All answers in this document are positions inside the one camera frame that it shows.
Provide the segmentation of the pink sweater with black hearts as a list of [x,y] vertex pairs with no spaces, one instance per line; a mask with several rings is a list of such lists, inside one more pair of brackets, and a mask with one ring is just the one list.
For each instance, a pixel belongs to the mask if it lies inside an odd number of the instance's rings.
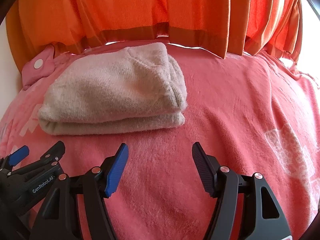
[[175,128],[186,107],[181,68],[157,42],[75,60],[45,93],[39,124],[51,135]]

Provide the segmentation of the pink pouch with white button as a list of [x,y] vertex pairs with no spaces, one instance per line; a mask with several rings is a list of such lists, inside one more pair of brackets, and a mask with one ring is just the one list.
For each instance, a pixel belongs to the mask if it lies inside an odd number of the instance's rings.
[[42,52],[26,63],[22,69],[22,85],[27,90],[43,77],[54,72],[54,46],[47,46]]

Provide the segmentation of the pink fleece blanket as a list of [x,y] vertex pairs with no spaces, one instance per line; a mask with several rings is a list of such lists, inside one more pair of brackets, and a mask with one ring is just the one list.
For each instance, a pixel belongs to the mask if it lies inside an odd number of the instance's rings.
[[262,51],[225,59],[168,46],[187,87],[185,123],[174,129],[61,136],[70,176],[87,172],[121,143],[129,159],[106,200],[119,239],[203,239],[215,200],[191,156],[207,154],[239,174],[260,172],[287,218],[292,237],[307,229],[319,201],[319,86]]

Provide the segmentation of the orange curtain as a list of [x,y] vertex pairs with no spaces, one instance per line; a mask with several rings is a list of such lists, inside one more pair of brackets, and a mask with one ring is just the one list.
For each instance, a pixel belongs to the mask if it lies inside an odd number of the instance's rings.
[[80,54],[160,36],[222,58],[266,50],[297,61],[303,33],[301,0],[17,0],[5,21],[19,70],[49,44]]

